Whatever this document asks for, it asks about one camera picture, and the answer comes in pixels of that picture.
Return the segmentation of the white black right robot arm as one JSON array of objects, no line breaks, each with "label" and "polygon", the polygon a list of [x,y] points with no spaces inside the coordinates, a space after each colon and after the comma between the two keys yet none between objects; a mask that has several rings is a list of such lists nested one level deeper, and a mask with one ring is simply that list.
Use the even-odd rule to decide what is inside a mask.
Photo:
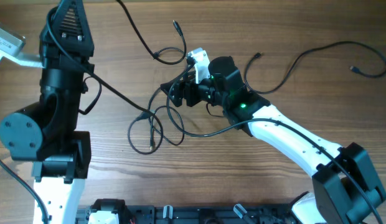
[{"label": "white black right robot arm", "polygon": [[304,129],[247,84],[231,57],[189,59],[187,70],[161,85],[167,103],[221,106],[231,128],[265,141],[295,162],[313,182],[291,211],[301,223],[360,223],[376,215],[386,191],[367,151],[343,147]]}]

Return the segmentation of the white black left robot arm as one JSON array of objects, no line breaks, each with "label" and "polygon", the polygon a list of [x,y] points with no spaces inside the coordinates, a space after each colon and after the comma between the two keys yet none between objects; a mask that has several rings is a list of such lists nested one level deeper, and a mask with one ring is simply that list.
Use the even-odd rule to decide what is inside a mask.
[{"label": "white black left robot arm", "polygon": [[42,70],[39,100],[0,123],[0,140],[15,161],[31,161],[34,223],[75,223],[91,159],[90,134],[77,131],[84,75],[94,44],[81,1],[61,1],[40,33],[39,53],[0,23],[0,61]]}]

